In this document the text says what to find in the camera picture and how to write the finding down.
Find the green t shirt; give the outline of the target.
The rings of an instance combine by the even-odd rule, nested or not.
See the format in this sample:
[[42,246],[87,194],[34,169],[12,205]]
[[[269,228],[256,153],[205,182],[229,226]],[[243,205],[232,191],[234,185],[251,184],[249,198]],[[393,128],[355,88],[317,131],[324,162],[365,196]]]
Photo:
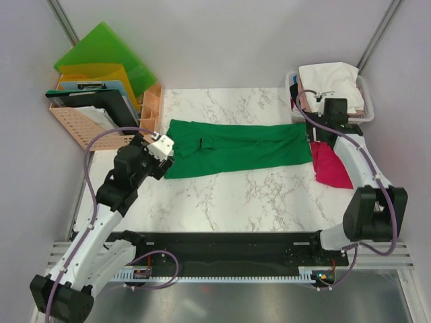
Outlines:
[[304,124],[224,125],[172,119],[174,165],[164,176],[183,179],[312,161]]

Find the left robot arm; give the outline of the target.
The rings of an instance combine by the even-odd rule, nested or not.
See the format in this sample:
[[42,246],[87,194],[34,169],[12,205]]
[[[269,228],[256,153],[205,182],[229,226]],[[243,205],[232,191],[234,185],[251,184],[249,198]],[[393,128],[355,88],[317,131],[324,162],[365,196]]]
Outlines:
[[174,142],[158,133],[145,137],[137,133],[121,147],[113,168],[98,190],[90,188],[93,211],[70,247],[44,276],[36,275],[30,290],[46,322],[84,322],[105,285],[128,264],[142,264],[147,247],[142,236],[124,232],[105,252],[102,249],[113,229],[137,200],[143,181],[159,180],[173,165]]

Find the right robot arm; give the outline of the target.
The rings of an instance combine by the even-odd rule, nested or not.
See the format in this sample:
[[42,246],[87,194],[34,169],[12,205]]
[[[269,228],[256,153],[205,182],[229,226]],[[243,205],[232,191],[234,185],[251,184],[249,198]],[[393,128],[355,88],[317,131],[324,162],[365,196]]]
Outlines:
[[347,101],[323,98],[322,112],[302,112],[311,141],[327,143],[341,160],[354,188],[354,195],[339,225],[320,232],[320,242],[308,248],[310,260],[325,264],[333,250],[348,251],[359,246],[381,256],[393,253],[408,195],[382,174],[367,149],[362,129],[350,124]]

